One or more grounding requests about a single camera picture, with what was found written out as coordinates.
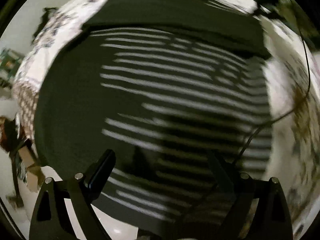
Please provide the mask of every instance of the screw head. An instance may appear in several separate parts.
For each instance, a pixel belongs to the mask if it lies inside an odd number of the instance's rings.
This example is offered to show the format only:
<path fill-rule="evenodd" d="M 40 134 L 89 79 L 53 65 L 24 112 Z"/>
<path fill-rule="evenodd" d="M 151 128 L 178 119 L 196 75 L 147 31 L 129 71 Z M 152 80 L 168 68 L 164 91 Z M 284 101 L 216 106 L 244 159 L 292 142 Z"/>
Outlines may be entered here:
<path fill-rule="evenodd" d="M 249 179 L 249 175 L 248 175 L 247 173 L 245 173 L 245 172 L 242 172 L 242 173 L 240 174 L 240 177 L 241 177 L 242 179 Z"/>
<path fill-rule="evenodd" d="M 46 179 L 44 180 L 44 182 L 45 182 L 46 184 L 49 184 L 51 181 L 52 181 L 52 178 L 51 178 L 51 177 L 48 177 L 48 178 L 46 178 Z"/>
<path fill-rule="evenodd" d="M 272 177 L 271 180 L 272 180 L 272 182 L 273 182 L 274 184 L 279 183 L 279 179 L 276 178 L 276 177 Z"/>
<path fill-rule="evenodd" d="M 82 178 L 83 178 L 83 174 L 82 174 L 82 173 L 77 173 L 77 174 L 75 175 L 75 178 L 76 178 L 76 179 L 82 179 Z"/>

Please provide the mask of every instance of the silver bolt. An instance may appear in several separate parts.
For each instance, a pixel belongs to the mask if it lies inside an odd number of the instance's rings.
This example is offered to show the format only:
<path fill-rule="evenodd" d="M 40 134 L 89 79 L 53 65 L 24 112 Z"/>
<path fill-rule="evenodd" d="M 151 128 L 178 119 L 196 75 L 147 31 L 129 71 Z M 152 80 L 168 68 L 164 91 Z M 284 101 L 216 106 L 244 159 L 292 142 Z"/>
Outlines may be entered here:
<path fill-rule="evenodd" d="M 271 180 L 272 180 L 272 182 L 273 182 L 274 184 L 279 183 L 279 179 L 276 178 L 276 177 L 272 177 Z"/>
<path fill-rule="evenodd" d="M 83 178 L 83 174 L 82 174 L 82 173 L 77 173 L 77 174 L 75 175 L 75 178 L 76 178 L 76 179 L 82 179 L 82 178 Z"/>
<path fill-rule="evenodd" d="M 49 184 L 51 181 L 52 181 L 52 178 L 51 178 L 51 177 L 48 177 L 48 178 L 45 179 L 44 182 L 45 182 L 46 184 Z"/>
<path fill-rule="evenodd" d="M 248 175 L 247 173 L 245 173 L 245 172 L 242 172 L 242 173 L 240 174 L 240 177 L 241 177 L 242 179 L 249 179 L 249 175 Z"/>

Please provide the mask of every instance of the light stripe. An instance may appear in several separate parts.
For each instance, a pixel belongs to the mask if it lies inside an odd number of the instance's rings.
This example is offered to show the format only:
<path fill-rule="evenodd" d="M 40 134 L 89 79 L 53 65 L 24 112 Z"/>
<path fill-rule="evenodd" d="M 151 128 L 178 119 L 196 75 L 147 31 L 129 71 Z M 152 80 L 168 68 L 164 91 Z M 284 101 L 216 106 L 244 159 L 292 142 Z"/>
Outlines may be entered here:
<path fill-rule="evenodd" d="M 186 46 L 180 45 L 180 44 L 170 44 L 172 47 L 178 48 L 178 49 L 187 49 Z"/>
<path fill-rule="evenodd" d="M 230 64 L 228 64 L 228 63 L 224 63 L 224 65 L 225 65 L 226 67 L 228 67 L 228 68 L 231 68 L 231 69 L 234 70 L 234 71 L 237 71 L 237 72 L 240 71 L 236 66 L 230 65 Z"/>
<path fill-rule="evenodd" d="M 128 203 L 128 202 L 126 202 L 126 201 L 123 201 L 123 200 L 121 200 L 121 199 L 111 197 L 111 196 L 109 196 L 109 195 L 107 195 L 107 194 L 105 194 L 105 193 L 103 193 L 103 192 L 101 192 L 101 194 L 103 194 L 103 195 L 106 196 L 107 198 L 109 198 L 109 199 L 111 199 L 111 200 L 113 200 L 113 201 L 115 201 L 115 202 L 117 202 L 117 203 L 119 203 L 119 204 L 121 204 L 121 205 L 123 205 L 123 206 L 125 206 L 125 207 L 131 208 L 131 209 L 133 209 L 133 210 L 135 210 L 135 211 L 138 211 L 138 212 L 140 212 L 140 213 L 143 213 L 143 214 L 145 214 L 145 215 L 148 215 L 148 216 L 151 216 L 151 217 L 160 219 L 160 220 L 168 221 L 168 222 L 171 222 L 171 223 L 174 223 L 174 222 L 175 222 L 174 219 L 171 219 L 171 218 L 169 218 L 169 217 L 166 217 L 166 216 L 164 216 L 164 215 L 162 215 L 162 214 L 159 214 L 159 213 L 157 213 L 157 212 L 153 212 L 153 211 L 151 211 L 151 210 L 148 210 L 148 209 L 145 209 L 145 208 L 141 208 L 141 207 L 135 206 L 135 205 L 133 205 L 133 204 L 131 204 L 131 203 Z"/>
<path fill-rule="evenodd" d="M 146 199 L 141 199 L 141 198 L 138 198 L 138 197 L 136 197 L 134 195 L 131 195 L 131 194 L 125 193 L 123 191 L 119 191 L 119 190 L 116 190 L 116 193 L 120 197 L 124 197 L 124 198 L 130 199 L 132 201 L 138 202 L 138 203 L 143 204 L 145 206 L 156 208 L 156 209 L 159 209 L 161 211 L 165 211 L 165 212 L 177 215 L 177 216 L 181 215 L 181 213 L 178 210 L 166 207 L 166 206 L 161 205 L 159 203 L 152 202 L 152 201 L 149 201 L 149 200 L 146 200 Z"/>
<path fill-rule="evenodd" d="M 174 38 L 176 41 L 191 44 L 191 41 L 185 40 L 185 39 L 180 39 L 180 38 Z"/>
<path fill-rule="evenodd" d="M 225 9 L 231 9 L 230 7 L 228 7 L 228 6 L 226 6 L 226 5 L 222 5 L 222 4 L 216 3 L 216 2 L 211 1 L 211 0 L 209 0 L 209 3 L 213 3 L 213 4 L 215 4 L 215 5 L 218 5 L 218 6 L 222 7 L 222 8 L 225 8 Z"/>
<path fill-rule="evenodd" d="M 220 81 L 221 83 L 223 83 L 223 84 L 226 84 L 226 85 L 229 85 L 229 86 L 233 86 L 234 85 L 234 82 L 232 82 L 229 79 L 226 79 L 226 78 L 223 78 L 223 77 L 216 77 L 216 79 L 218 81 Z"/>
<path fill-rule="evenodd" d="M 209 104 L 205 104 L 205 103 L 201 103 L 201 102 L 191 101 L 191 100 L 187 100 L 184 98 L 166 96 L 166 95 L 150 93 L 147 91 L 136 90 L 136 89 L 129 89 L 129 88 L 125 88 L 125 87 L 117 86 L 117 85 L 112 85 L 112 84 L 101 83 L 101 85 L 104 87 L 107 87 L 107 88 L 113 88 L 113 89 L 117 89 L 117 90 L 126 91 L 128 93 L 132 93 L 135 95 L 142 95 L 142 96 L 145 96 L 145 97 L 153 99 L 153 100 L 163 101 L 163 102 L 167 102 L 167 103 L 171 103 L 171 104 L 175 104 L 175 105 L 180 105 L 180 106 L 186 106 L 186 107 L 202 110 L 202 111 L 209 112 L 209 113 L 219 113 L 219 114 L 224 114 L 224 115 L 230 115 L 235 118 L 246 120 L 248 122 L 261 121 L 262 115 L 269 114 L 268 112 L 254 113 L 252 111 L 251 111 L 251 114 L 244 114 L 244 113 L 240 113 L 239 111 L 236 111 L 233 109 L 227 109 L 224 107 L 219 107 L 219 106 L 215 106 L 215 105 L 209 105 Z"/>
<path fill-rule="evenodd" d="M 132 145 L 136 145 L 136 146 L 139 146 L 141 148 L 148 149 L 151 151 L 169 154 L 169 155 L 176 156 L 176 157 L 182 158 L 182 159 L 190 159 L 190 160 L 196 160 L 196 161 L 202 161 L 202 162 L 207 161 L 207 157 L 205 157 L 203 155 L 196 154 L 196 153 L 170 149 L 170 148 L 167 148 L 167 147 L 164 147 L 161 145 L 138 140 L 138 139 L 135 139 L 135 138 L 132 138 L 129 136 L 125 136 L 125 135 L 122 135 L 119 133 L 115 133 L 115 132 L 112 132 L 112 131 L 109 131 L 106 129 L 103 129 L 102 133 L 104 135 L 110 136 L 114 139 L 118 139 L 120 141 L 124 141 L 124 142 L 130 143 Z"/>
<path fill-rule="evenodd" d="M 221 73 L 225 74 L 228 77 L 237 78 L 237 76 L 229 71 L 226 71 L 224 69 L 221 70 Z"/>
<path fill-rule="evenodd" d="M 191 198 L 197 198 L 197 199 L 201 198 L 201 194 L 199 194 L 199 193 L 191 192 L 191 191 L 185 190 L 183 188 L 169 186 L 166 184 L 159 184 L 154 181 L 150 181 L 150 180 L 143 179 L 143 178 L 138 178 L 134 175 L 124 173 L 123 171 L 116 169 L 116 168 L 113 168 L 112 173 L 117 174 L 117 175 L 122 176 L 127 179 L 132 179 L 134 181 L 144 183 L 144 184 L 151 186 L 151 187 L 155 187 L 155 188 L 162 189 L 162 190 L 167 190 L 167 191 L 179 194 L 179 195 L 184 195 L 184 196 L 188 196 Z"/>
<path fill-rule="evenodd" d="M 188 68 L 182 68 L 182 67 L 176 67 L 176 66 L 171 66 L 171 65 L 165 65 L 165 64 L 159 64 L 159 63 L 153 63 L 153 62 L 146 62 L 146 61 L 137 61 L 137 60 L 129 60 L 129 59 L 115 59 L 114 60 L 116 63 L 128 63 L 128 64 L 134 64 L 138 66 L 146 66 L 146 67 L 156 67 L 156 68 L 161 68 L 161 69 L 166 69 L 170 71 L 176 71 L 176 72 L 181 72 L 185 74 L 190 74 L 198 77 L 207 77 L 208 75 L 196 71 L 196 70 L 191 70 Z"/>
<path fill-rule="evenodd" d="M 246 85 L 248 85 L 249 87 L 265 87 L 266 86 L 266 80 L 265 78 L 263 79 L 245 79 L 242 78 L 241 79 Z"/>
<path fill-rule="evenodd" d="M 152 44 L 152 45 L 164 45 L 164 42 L 161 41 L 144 41 L 144 40 L 133 40 L 133 39 L 124 39 L 124 38 L 107 38 L 107 41 L 125 41 L 125 42 L 136 42 L 141 44 Z"/>
<path fill-rule="evenodd" d="M 121 63 L 135 64 L 135 61 L 132 61 L 132 60 L 128 61 L 128 60 L 124 60 L 124 59 L 119 59 L 119 60 L 115 60 L 115 61 L 116 62 L 121 62 Z M 138 62 L 140 62 L 140 61 L 137 61 L 137 65 L 140 65 L 140 66 L 144 65 L 144 64 L 145 65 L 149 65 L 149 63 L 151 65 L 153 65 L 152 62 L 141 61 L 140 64 L 138 64 Z M 140 70 L 140 69 L 135 69 L 135 68 L 126 68 L 126 67 L 118 67 L 118 66 L 106 66 L 106 65 L 102 66 L 102 68 L 103 69 L 107 69 L 107 70 L 124 71 L 124 72 L 129 72 L 129 73 L 138 74 L 138 75 L 152 76 L 152 77 L 157 77 L 157 78 L 162 78 L 162 79 L 169 79 L 169 80 L 173 80 L 173 81 L 180 81 L 180 82 L 183 82 L 183 83 L 194 84 L 194 85 L 196 85 L 198 83 L 197 80 L 183 78 L 181 76 L 162 74 L 162 73 L 157 73 L 157 72 L 152 72 L 152 71 L 147 71 L 147 70 Z M 206 79 L 211 79 L 211 77 L 209 75 L 207 75 L 206 73 L 203 73 L 203 72 L 199 72 L 199 71 L 191 70 L 190 74 L 193 74 L 193 75 L 198 76 L 198 77 L 206 78 Z"/>
<path fill-rule="evenodd" d="M 178 206 L 186 207 L 186 208 L 191 207 L 191 205 L 185 201 L 174 199 L 174 198 L 164 196 L 164 195 L 160 195 L 160 194 L 154 193 L 154 192 L 149 192 L 149 191 L 142 189 L 140 187 L 133 186 L 132 184 L 123 183 L 117 179 L 114 179 L 113 177 L 109 177 L 108 181 L 116 186 L 119 186 L 121 188 L 130 190 L 130 191 L 133 191 L 136 193 L 139 193 L 139 194 L 147 196 L 147 197 L 156 198 L 161 201 L 170 202 L 170 203 L 176 204 Z"/>
<path fill-rule="evenodd" d="M 236 66 L 230 65 L 228 63 L 224 63 L 224 65 L 234 71 L 239 72 L 239 69 Z M 256 79 L 256 78 L 265 78 L 262 69 L 259 70 L 248 70 L 241 71 L 241 74 L 245 75 L 248 78 Z"/>
<path fill-rule="evenodd" d="M 112 48 L 119 48 L 119 49 L 136 49 L 136 50 L 143 50 L 143 51 L 156 51 L 156 52 L 165 52 L 169 54 L 174 54 L 174 55 L 179 55 L 179 56 L 184 56 L 184 57 L 190 57 L 193 59 L 197 60 L 202 60 L 205 62 L 209 62 L 212 64 L 218 64 L 219 62 L 217 60 L 208 58 L 208 57 L 202 57 L 186 52 L 181 52 L 181 51 L 175 51 L 175 50 L 170 50 L 170 49 L 163 49 L 163 48 L 150 48 L 150 47 L 140 47 L 140 46 L 124 46 L 124 45 L 117 45 L 117 44 L 101 44 L 103 47 L 112 47 Z"/>
<path fill-rule="evenodd" d="M 199 115 L 199 114 L 180 111 L 180 110 L 172 109 L 172 108 L 168 108 L 168 107 L 155 106 L 155 105 L 147 104 L 147 103 L 143 103 L 142 106 L 144 108 L 151 110 L 153 112 L 156 112 L 156 113 L 177 116 L 177 117 L 185 118 L 185 119 L 189 119 L 189 120 L 197 120 L 197 121 L 201 121 L 204 123 L 210 123 L 213 125 L 227 126 L 230 128 L 239 129 L 244 132 L 251 132 L 251 129 L 252 129 L 252 126 L 250 126 L 250 125 L 244 125 L 244 124 L 241 125 L 240 124 L 241 120 L 237 120 L 234 122 L 228 122 L 226 120 L 219 120 L 216 118 L 210 118 L 210 117 Z M 262 130 L 259 134 L 269 135 L 269 134 L 271 134 L 271 132 L 270 131 L 265 132 L 264 130 Z"/>
<path fill-rule="evenodd" d="M 175 181 L 183 184 L 193 185 L 196 187 L 211 188 L 213 185 L 213 183 L 207 183 L 207 182 L 203 182 L 196 179 L 180 177 L 180 176 L 164 173 L 161 171 L 156 171 L 156 175 L 162 179 L 167 179 L 167 180 L 171 180 L 171 181 Z"/>
<path fill-rule="evenodd" d="M 161 35 L 143 34 L 143 33 L 126 33 L 126 32 L 100 33 L 100 34 L 92 34 L 90 36 L 96 37 L 96 36 L 113 36 L 113 35 L 128 35 L 128 36 L 138 36 L 138 37 L 153 38 L 153 39 L 163 39 L 163 40 L 169 40 L 170 39 L 167 36 L 161 36 Z"/>
<path fill-rule="evenodd" d="M 186 172 L 200 174 L 200 175 L 212 176 L 212 171 L 210 169 L 199 168 L 196 166 L 180 164 L 180 163 L 173 163 L 173 162 L 165 161 L 162 159 L 158 159 L 157 163 L 159 163 L 162 166 L 165 166 L 165 167 L 168 167 L 171 169 L 175 169 L 178 171 L 186 171 Z"/>
<path fill-rule="evenodd" d="M 195 126 L 189 126 L 183 123 L 176 123 L 176 122 L 169 122 L 158 118 L 147 119 L 147 118 L 141 118 L 141 117 L 135 117 L 127 114 L 119 114 L 119 116 L 122 116 L 124 118 L 128 118 L 131 120 L 135 120 L 142 123 L 147 123 L 159 127 L 164 127 L 168 129 L 175 129 L 175 130 L 181 130 L 184 132 L 190 132 L 194 133 L 196 135 L 201 135 L 209 138 L 221 138 L 221 139 L 232 139 L 232 140 L 243 140 L 244 137 L 238 134 L 231 134 L 231 133 L 224 133 L 220 131 L 213 131 L 209 129 L 199 128 Z M 260 146 L 260 147 L 269 147 L 270 146 L 270 139 L 269 138 L 257 138 L 255 137 L 251 143 L 250 146 Z"/>
<path fill-rule="evenodd" d="M 122 31 L 122 30 L 146 31 L 146 32 L 156 32 L 156 33 L 167 33 L 167 34 L 170 34 L 169 32 L 165 32 L 165 31 L 161 31 L 161 30 L 149 29 L 149 28 L 138 28 L 138 27 L 117 27 L 117 28 L 110 28 L 110 29 L 92 31 L 91 33 L 99 33 L 99 32 L 106 32 L 106 31 Z"/>
<path fill-rule="evenodd" d="M 169 62 L 176 62 L 176 63 L 180 63 L 180 64 L 185 64 L 185 65 L 189 65 L 189 66 L 193 66 L 193 67 L 203 68 L 203 69 L 207 69 L 210 71 L 215 70 L 212 66 L 209 66 L 206 64 L 201 64 L 201 63 L 193 62 L 190 60 L 179 59 L 179 58 L 175 58 L 175 57 L 166 57 L 166 56 L 161 56 L 161 55 L 155 55 L 155 54 L 120 52 L 120 53 L 117 53 L 116 56 L 133 56 L 133 57 L 159 59 L 159 60 L 165 60 L 165 61 L 169 61 Z"/>
<path fill-rule="evenodd" d="M 229 57 L 226 57 L 226 56 L 223 56 L 221 54 L 217 54 L 217 53 L 213 53 L 211 51 L 207 51 L 207 50 L 203 50 L 203 49 L 197 49 L 197 48 L 192 48 L 194 51 L 196 52 L 199 52 L 199 53 L 203 53 L 203 54 L 206 54 L 206 55 L 210 55 L 212 57 L 217 57 L 217 58 L 221 58 L 221 59 L 224 59 L 224 60 L 227 60 L 227 61 L 230 61 L 232 62 L 233 64 L 236 64 L 242 68 L 245 68 L 245 66 L 239 62 L 236 62 L 234 61 L 233 59 L 229 58 Z"/>
<path fill-rule="evenodd" d="M 233 12 L 233 10 L 231 10 L 231 9 L 225 9 L 225 8 L 218 7 L 218 6 L 213 5 L 213 4 L 210 4 L 210 3 L 206 3 L 206 5 L 209 5 L 209 6 L 211 6 L 211 7 L 214 7 L 214 8 L 220 9 L 220 10 L 222 10 L 222 11 Z"/>
<path fill-rule="evenodd" d="M 227 55 L 229 55 L 229 56 L 232 56 L 232 57 L 234 57 L 234 58 L 236 58 L 236 59 L 238 59 L 238 60 L 246 63 L 246 60 L 245 60 L 245 59 L 243 59 L 243 58 L 241 58 L 241 57 L 239 57 L 239 56 L 237 56 L 237 55 L 235 55 L 235 54 L 233 54 L 233 53 L 231 53 L 231 52 L 229 52 L 229 51 L 227 51 L 227 50 L 220 49 L 220 48 L 217 48 L 217 47 L 215 47 L 215 46 L 207 45 L 207 44 L 203 44 L 203 43 L 199 43 L 199 42 L 197 42 L 196 44 L 197 44 L 198 46 L 201 46 L 202 48 L 212 49 L 212 50 L 215 50 L 215 51 L 222 52 L 222 53 L 224 53 L 224 54 L 227 54 Z"/>
<path fill-rule="evenodd" d="M 248 94 L 252 95 L 252 96 L 260 96 L 260 95 L 266 95 L 267 94 L 267 87 L 263 87 L 263 88 L 248 88 L 245 87 L 241 84 L 237 84 L 236 85 L 238 88 L 240 88 L 242 91 L 247 92 Z"/>
<path fill-rule="evenodd" d="M 137 74 L 137 75 L 145 75 L 145 76 L 151 76 L 151 77 L 156 77 L 156 78 L 161 78 L 161 79 L 168 79 L 168 80 L 172 80 L 172 81 L 176 81 L 176 82 L 182 82 L 182 83 L 186 83 L 186 84 L 190 84 L 190 85 L 194 85 L 194 86 L 198 86 L 198 87 L 202 87 L 202 88 L 206 88 L 206 89 L 212 89 L 217 92 L 225 93 L 228 95 L 232 95 L 232 96 L 235 96 L 235 97 L 240 98 L 242 100 L 249 101 L 251 103 L 261 103 L 261 104 L 266 104 L 266 105 L 268 104 L 268 96 L 267 95 L 265 95 L 265 96 L 250 96 L 250 95 L 238 93 L 234 90 L 231 90 L 231 89 L 228 89 L 228 88 L 225 88 L 222 86 L 216 86 L 216 85 L 213 85 L 210 83 L 206 83 L 206 82 L 202 82 L 202 81 L 198 81 L 198 80 L 193 80 L 193 79 L 189 79 L 189 78 L 184 78 L 184 77 L 180 77 L 180 76 L 162 74 L 162 73 L 133 69 L 133 68 L 117 67 L 117 66 L 103 66 L 102 68 L 107 69 L 107 70 L 124 71 L 124 72 L 129 72 L 129 73 L 133 73 L 133 74 Z M 211 79 L 210 76 L 208 76 L 207 74 L 204 74 L 204 73 L 203 73 L 203 76 L 201 76 L 201 77 Z"/>
<path fill-rule="evenodd" d="M 175 142 L 178 144 L 183 144 L 191 147 L 197 147 L 197 148 L 202 148 L 202 149 L 211 149 L 211 150 L 221 150 L 225 152 L 231 152 L 231 153 L 237 153 L 240 147 L 236 146 L 228 146 L 228 145 L 222 145 L 222 144 L 214 144 L 214 143 L 204 143 L 202 141 L 197 141 L 197 140 L 192 140 L 189 138 L 181 138 L 175 135 L 170 135 L 166 133 L 160 133 L 148 129 L 144 129 L 141 127 L 137 127 L 134 125 L 130 125 L 127 123 L 119 122 L 116 120 L 112 120 L 107 118 L 106 123 L 112 126 L 115 126 L 117 128 L 121 128 L 127 131 L 131 131 L 134 133 L 142 134 L 151 138 L 155 138 L 158 140 L 163 140 L 163 141 L 170 141 L 170 142 Z"/>
<path fill-rule="evenodd" d="M 260 112 L 268 113 L 268 111 L 269 111 L 269 106 L 255 106 L 254 107 L 255 111 L 252 111 L 252 106 L 250 106 L 248 104 L 240 103 L 240 102 L 237 102 L 237 101 L 232 100 L 230 98 L 221 97 L 218 95 L 212 95 L 212 94 L 205 93 L 205 92 L 199 92 L 197 90 L 192 90 L 192 89 L 188 89 L 188 88 L 184 88 L 184 87 L 167 85 L 164 83 L 158 83 L 158 82 L 153 82 L 153 81 L 132 79 L 132 78 L 127 78 L 127 77 L 119 76 L 119 75 L 100 74 L 100 76 L 105 79 L 120 80 L 120 81 L 124 81 L 127 83 L 135 84 L 135 85 L 141 85 L 141 86 L 145 86 L 145 87 L 152 87 L 152 88 L 158 88 L 161 90 L 173 91 L 173 92 L 180 93 L 183 95 L 190 95 L 190 96 L 206 99 L 206 100 L 213 101 L 213 102 L 219 102 L 222 104 L 226 104 L 231 107 L 237 107 L 242 110 L 247 110 L 247 111 L 251 111 L 251 112 L 257 111 L 258 113 L 260 113 Z"/>

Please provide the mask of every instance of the black metal mount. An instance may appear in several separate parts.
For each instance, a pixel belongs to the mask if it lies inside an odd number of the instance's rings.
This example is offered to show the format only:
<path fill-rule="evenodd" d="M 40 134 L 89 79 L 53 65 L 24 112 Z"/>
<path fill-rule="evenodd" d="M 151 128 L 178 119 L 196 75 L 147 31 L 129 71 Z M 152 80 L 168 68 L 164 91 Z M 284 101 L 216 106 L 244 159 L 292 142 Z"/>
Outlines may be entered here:
<path fill-rule="evenodd" d="M 86 173 L 73 178 L 54 181 L 47 178 L 42 185 L 34 208 L 30 240 L 76 240 L 64 199 L 71 199 L 79 224 L 87 240 L 111 240 L 104 230 L 91 203 L 97 199 L 116 163 L 112 150 L 92 164 Z M 258 198 L 246 240 L 292 240 L 289 209 L 280 182 L 252 179 L 217 153 L 210 152 L 208 163 L 219 189 L 232 196 L 234 204 L 212 236 L 214 240 L 237 240 L 246 222 L 252 200 Z"/>
<path fill-rule="evenodd" d="M 91 203 L 97 199 L 116 163 L 112 150 L 92 164 L 86 173 L 69 180 L 46 178 L 33 211 L 29 239 L 76 240 L 64 199 L 71 199 L 79 224 L 87 240 L 111 240 Z"/>

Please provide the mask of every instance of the bed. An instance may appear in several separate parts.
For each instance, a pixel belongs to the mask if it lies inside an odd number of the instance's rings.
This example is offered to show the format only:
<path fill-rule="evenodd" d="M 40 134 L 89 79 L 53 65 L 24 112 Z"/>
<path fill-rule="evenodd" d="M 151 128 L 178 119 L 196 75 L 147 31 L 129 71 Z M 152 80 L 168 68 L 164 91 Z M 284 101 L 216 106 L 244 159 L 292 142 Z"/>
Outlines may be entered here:
<path fill-rule="evenodd" d="M 13 93 L 20 106 L 21 123 L 26 136 L 36 146 L 34 118 L 46 74 L 61 49 L 81 33 L 83 23 L 107 1 L 71 0 L 60 8 L 39 33 L 33 50 L 25 57 L 16 74 Z M 253 0 L 216 1 L 214 6 L 223 8 L 225 5 L 242 13 L 255 9 Z M 283 23 L 261 17 L 260 24 L 264 29 L 265 47 L 272 55 L 265 62 L 263 71 L 267 80 L 270 114 L 276 118 L 303 98 L 307 87 L 306 59 L 299 36 Z M 299 226 L 320 193 L 317 66 L 309 50 L 307 54 L 312 70 L 308 102 L 293 115 L 273 125 L 272 150 L 268 158 L 252 158 L 248 162 L 249 174 L 253 177 L 279 178 L 294 227 Z"/>

